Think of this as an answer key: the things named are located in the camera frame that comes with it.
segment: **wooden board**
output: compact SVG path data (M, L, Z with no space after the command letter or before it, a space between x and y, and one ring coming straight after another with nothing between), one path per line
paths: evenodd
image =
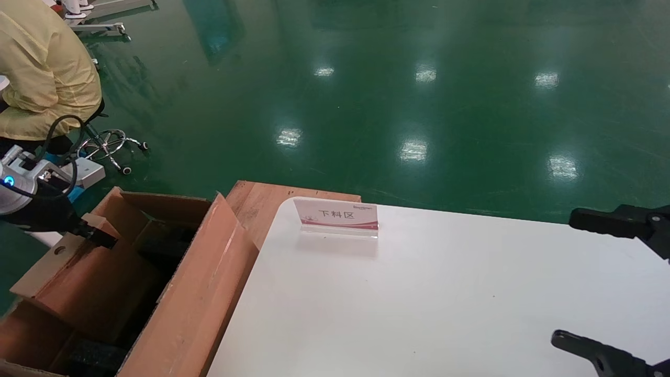
M260 249L279 206L288 198L309 197L360 203L360 195L238 180L226 201Z

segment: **chair base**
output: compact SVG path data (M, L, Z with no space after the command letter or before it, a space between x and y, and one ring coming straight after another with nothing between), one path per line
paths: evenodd
M93 126L86 124L84 130L90 136L77 149L77 156L86 158L91 161L100 161L108 158L109 162L123 175L132 173L132 169L128 166L121 166L112 157L118 152L126 142L135 144L139 150L149 150L149 145L146 142L138 142L133 138L126 136L125 132L120 129L107 129L102 132L97 132Z

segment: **black fabric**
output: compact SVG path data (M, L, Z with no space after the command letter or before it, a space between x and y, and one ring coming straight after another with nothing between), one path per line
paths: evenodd
M2 158L2 156L4 156L14 145L17 145L23 148L23 150L35 154L37 148L42 146L43 144L44 140L37 140L30 142L27 140L14 140L0 137L0 158ZM68 139L67 136L65 135L56 136L51 139L47 152L51 154L65 154L68 153L71 147L72 142L70 141L70 139Z

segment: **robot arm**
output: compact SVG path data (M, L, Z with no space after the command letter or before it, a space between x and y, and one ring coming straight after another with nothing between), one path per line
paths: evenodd
M47 160L14 146L0 164L0 220L26 231L58 231L80 235L92 243L111 249L113 236L81 219L68 194L77 181L76 164L72 175Z

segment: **person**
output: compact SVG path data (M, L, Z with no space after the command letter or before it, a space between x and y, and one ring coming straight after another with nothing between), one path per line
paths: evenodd
M9 79L0 101L0 158L15 144L35 152L62 115L86 121L103 99L88 51L42 0L0 0L0 75ZM66 136L80 127L61 121L49 153L65 154Z

